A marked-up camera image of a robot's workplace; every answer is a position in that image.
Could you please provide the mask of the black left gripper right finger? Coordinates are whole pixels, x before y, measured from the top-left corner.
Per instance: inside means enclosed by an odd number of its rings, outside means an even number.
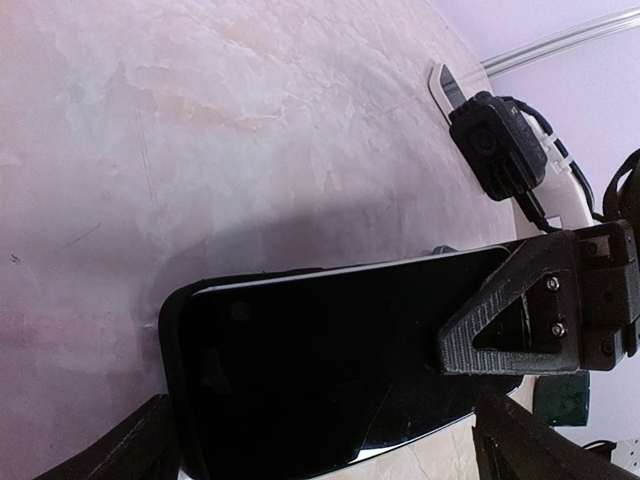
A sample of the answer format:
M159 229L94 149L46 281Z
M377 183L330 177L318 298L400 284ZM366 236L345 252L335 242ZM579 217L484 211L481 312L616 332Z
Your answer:
M635 479L556 433L511 397L482 389L473 440L481 479Z

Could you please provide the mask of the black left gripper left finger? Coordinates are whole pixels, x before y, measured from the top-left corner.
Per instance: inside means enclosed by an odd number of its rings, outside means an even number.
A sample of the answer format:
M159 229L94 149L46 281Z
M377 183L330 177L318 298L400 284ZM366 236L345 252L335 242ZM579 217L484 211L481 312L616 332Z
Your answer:
M38 478L176 479L180 461L170 397L157 394L88 448Z

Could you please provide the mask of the black phone front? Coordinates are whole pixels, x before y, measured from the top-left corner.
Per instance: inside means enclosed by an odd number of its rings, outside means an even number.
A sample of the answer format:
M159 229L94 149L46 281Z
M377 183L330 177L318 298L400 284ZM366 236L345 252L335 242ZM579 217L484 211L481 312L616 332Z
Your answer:
M472 412L519 379L444 376L440 327L507 258L494 248L193 295L178 339L212 479L306 479Z

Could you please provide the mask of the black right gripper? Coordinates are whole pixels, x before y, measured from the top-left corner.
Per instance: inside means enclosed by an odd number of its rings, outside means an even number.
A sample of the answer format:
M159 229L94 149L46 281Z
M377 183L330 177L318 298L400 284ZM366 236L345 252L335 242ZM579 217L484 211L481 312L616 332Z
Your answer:
M639 351L631 225L617 220L576 235L561 231L517 245L440 329L444 374L557 375L580 364L611 371Z

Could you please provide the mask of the black phone case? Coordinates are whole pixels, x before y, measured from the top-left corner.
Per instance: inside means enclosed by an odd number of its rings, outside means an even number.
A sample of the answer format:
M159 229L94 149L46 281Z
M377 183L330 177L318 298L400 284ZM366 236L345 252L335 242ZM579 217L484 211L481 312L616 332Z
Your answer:
M184 453L196 453L200 449L195 417L186 393L185 367L182 360L178 335L181 311L187 300L196 292L209 287L254 281L280 280L293 276L323 272L327 272L327 269L303 268L279 272L260 272L206 278L178 288L163 302L158 314L158 337L180 446Z

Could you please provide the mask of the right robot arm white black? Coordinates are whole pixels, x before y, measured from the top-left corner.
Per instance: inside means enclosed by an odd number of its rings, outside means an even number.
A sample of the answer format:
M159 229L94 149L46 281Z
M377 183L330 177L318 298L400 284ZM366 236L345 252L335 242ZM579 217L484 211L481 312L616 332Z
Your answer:
M610 371L639 350L639 154L591 227L508 242L507 257L437 336L447 375Z

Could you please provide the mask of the clear phone case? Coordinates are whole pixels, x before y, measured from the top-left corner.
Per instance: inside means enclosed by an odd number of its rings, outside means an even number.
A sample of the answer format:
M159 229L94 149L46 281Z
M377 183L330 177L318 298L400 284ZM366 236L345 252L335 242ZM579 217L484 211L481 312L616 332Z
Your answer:
M479 93L488 93L488 90L473 90L465 93L445 63L437 63L428 78L429 92L436 102L442 116L445 119L447 129L450 129L452 120L450 115L469 100L473 100Z

